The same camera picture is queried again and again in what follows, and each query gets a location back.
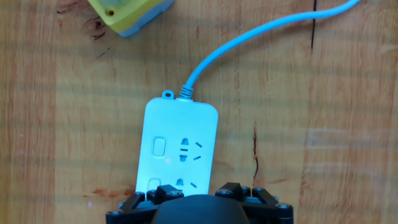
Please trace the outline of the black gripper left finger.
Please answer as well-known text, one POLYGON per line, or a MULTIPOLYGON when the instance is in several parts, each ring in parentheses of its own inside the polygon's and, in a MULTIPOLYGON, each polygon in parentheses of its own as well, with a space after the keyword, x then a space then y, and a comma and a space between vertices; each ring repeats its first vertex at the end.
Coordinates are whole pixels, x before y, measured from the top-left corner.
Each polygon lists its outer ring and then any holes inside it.
POLYGON ((171 185, 160 185, 146 193, 135 192, 118 209, 106 213, 106 224, 150 223, 164 202, 182 197, 183 192, 171 185))

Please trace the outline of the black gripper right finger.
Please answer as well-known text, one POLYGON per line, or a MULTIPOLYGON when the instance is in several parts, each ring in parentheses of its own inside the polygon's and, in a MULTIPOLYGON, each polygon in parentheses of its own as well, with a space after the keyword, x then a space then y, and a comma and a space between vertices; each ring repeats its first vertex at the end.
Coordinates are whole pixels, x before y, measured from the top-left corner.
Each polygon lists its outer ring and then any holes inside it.
POLYGON ((262 187, 228 182, 215 192, 224 223, 294 224, 294 208, 262 187))

